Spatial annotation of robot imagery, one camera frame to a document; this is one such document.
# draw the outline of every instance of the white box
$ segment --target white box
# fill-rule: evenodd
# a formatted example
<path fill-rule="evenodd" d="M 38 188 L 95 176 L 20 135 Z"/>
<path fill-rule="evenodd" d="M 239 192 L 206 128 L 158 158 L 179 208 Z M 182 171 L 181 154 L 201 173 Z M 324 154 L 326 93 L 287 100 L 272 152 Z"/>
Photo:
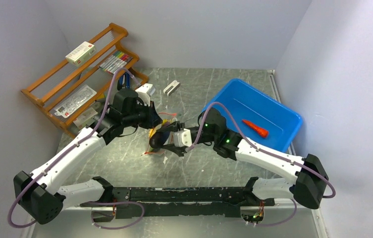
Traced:
<path fill-rule="evenodd" d="M 75 50 L 69 53 L 65 58 L 68 62 L 78 67 L 86 62 L 94 52 L 96 52 L 95 45 L 85 41 L 75 48 Z"/>

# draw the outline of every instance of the package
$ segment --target package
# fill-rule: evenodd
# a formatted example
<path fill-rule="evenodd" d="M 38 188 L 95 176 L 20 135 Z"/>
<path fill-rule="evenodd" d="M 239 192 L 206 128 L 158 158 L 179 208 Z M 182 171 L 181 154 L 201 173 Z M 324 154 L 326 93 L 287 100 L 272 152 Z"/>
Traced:
<path fill-rule="evenodd" d="M 86 62 L 94 52 L 96 52 L 96 47 L 93 44 L 85 41 L 75 48 L 75 50 L 69 53 L 65 58 L 68 62 L 78 67 Z"/>
<path fill-rule="evenodd" d="M 62 116 L 64 118 L 69 117 L 89 99 L 96 95 L 96 91 L 90 88 L 88 85 L 84 85 L 77 92 L 73 93 L 57 107 L 54 108 L 56 116 Z"/>

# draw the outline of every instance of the yellow object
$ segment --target yellow object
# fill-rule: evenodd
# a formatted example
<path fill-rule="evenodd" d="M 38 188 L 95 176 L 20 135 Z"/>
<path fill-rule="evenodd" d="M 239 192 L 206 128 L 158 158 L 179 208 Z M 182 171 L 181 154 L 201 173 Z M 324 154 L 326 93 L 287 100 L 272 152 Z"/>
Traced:
<path fill-rule="evenodd" d="M 153 129 L 150 130 L 150 132 L 148 133 L 148 138 L 150 139 L 154 134 L 155 132 L 161 128 L 161 125 L 164 125 L 166 122 L 170 122 L 170 120 L 167 120 L 167 119 L 163 119 L 163 123 L 162 124 L 159 124 L 157 125 L 156 127 L 154 127 Z"/>
<path fill-rule="evenodd" d="M 102 98 L 105 98 L 105 95 L 103 93 L 96 100 L 99 100 L 99 99 L 102 99 Z"/>

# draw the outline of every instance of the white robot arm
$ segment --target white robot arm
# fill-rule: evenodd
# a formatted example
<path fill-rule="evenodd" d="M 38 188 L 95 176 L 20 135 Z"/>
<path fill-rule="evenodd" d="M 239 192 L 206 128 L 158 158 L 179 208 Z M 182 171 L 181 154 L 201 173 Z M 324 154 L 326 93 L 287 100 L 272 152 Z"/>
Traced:
<path fill-rule="evenodd" d="M 153 92 L 153 87 L 150 84 L 145 84 L 136 91 L 122 89 L 115 95 L 113 106 L 109 108 L 104 123 L 99 126 L 98 132 L 94 132 L 91 137 L 78 144 L 80 138 L 93 132 L 93 129 L 89 127 L 82 129 L 69 145 L 48 162 L 33 170 L 30 174 L 25 172 L 17 174 L 14 178 L 16 196 L 35 177 L 42 173 L 45 174 L 33 184 L 19 201 L 19 204 L 38 223 L 45 224 L 54 219 L 61 210 L 68 207 L 89 201 L 111 202 L 115 199 L 113 190 L 116 188 L 101 177 L 95 177 L 84 183 L 69 186 L 61 185 L 76 167 L 85 164 L 86 160 L 91 158 L 96 151 L 105 147 L 115 137 L 120 136 L 125 127 L 154 128 L 162 122 L 155 111 L 153 102 L 150 101 L 150 94 Z M 238 133 L 226 127 L 225 118 L 216 109 L 210 109 L 209 116 L 203 123 L 206 124 L 206 128 L 199 137 L 199 143 L 214 142 L 213 149 L 220 156 L 258 165 L 282 178 L 262 179 L 253 177 L 248 181 L 246 187 L 233 187 L 231 189 L 235 191 L 239 189 L 233 198 L 230 192 L 226 193 L 225 197 L 221 193 L 220 197 L 207 195 L 208 193 L 201 196 L 196 193 L 197 196 L 201 197 L 193 198 L 191 197 L 192 194 L 189 198 L 181 198 L 182 201 L 191 202 L 192 199 L 192 202 L 220 201 L 232 204 L 231 201 L 242 202 L 244 200 L 250 204 L 257 204 L 261 200 L 271 198 L 294 198 L 308 208 L 317 209 L 319 207 L 326 184 L 300 167 L 275 158 L 275 156 L 288 157 L 292 161 L 315 169 L 327 179 L 327 175 L 316 156 L 308 155 L 303 158 L 286 155 L 249 139 L 258 148 L 264 150 L 264 153 L 255 150 Z M 184 124 L 177 121 L 157 130 L 150 139 L 150 145 L 153 148 L 167 149 L 182 156 L 186 152 L 185 149 L 196 139 L 197 131 L 198 127 L 184 128 Z M 165 144 L 167 134 L 171 132 L 173 132 L 175 139 L 174 144 Z M 45 168 L 74 144 L 76 147 L 69 151 L 50 171 L 45 173 Z M 206 188 L 192 187 L 190 189 L 197 191 Z M 159 202 L 159 200 L 156 200 L 155 193 L 147 192 L 150 190 L 154 192 L 164 191 L 163 188 L 143 189 L 144 194 L 139 196 L 141 201 L 150 197 L 150 201 Z M 129 197 L 128 200 L 135 200 L 134 195 L 126 197 Z M 164 196 L 161 199 L 163 203 L 166 201 Z M 167 200 L 173 201 L 173 196 L 171 195 Z"/>

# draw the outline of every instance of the blue plastic bin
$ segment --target blue plastic bin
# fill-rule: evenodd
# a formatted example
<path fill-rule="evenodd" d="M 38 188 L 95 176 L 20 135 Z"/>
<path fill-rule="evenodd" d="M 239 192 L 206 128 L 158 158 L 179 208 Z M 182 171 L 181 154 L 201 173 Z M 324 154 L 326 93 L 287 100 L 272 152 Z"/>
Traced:
<path fill-rule="evenodd" d="M 247 137 L 259 144 L 282 152 L 287 151 L 303 123 L 299 114 L 238 78 L 230 80 L 205 105 L 203 111 L 212 102 L 220 102 L 225 105 Z M 227 127 L 237 132 L 227 113 L 220 106 L 214 106 L 214 108 L 219 110 L 226 118 Z M 243 119 L 267 129 L 268 137 L 265 139 L 260 137 L 242 122 Z"/>

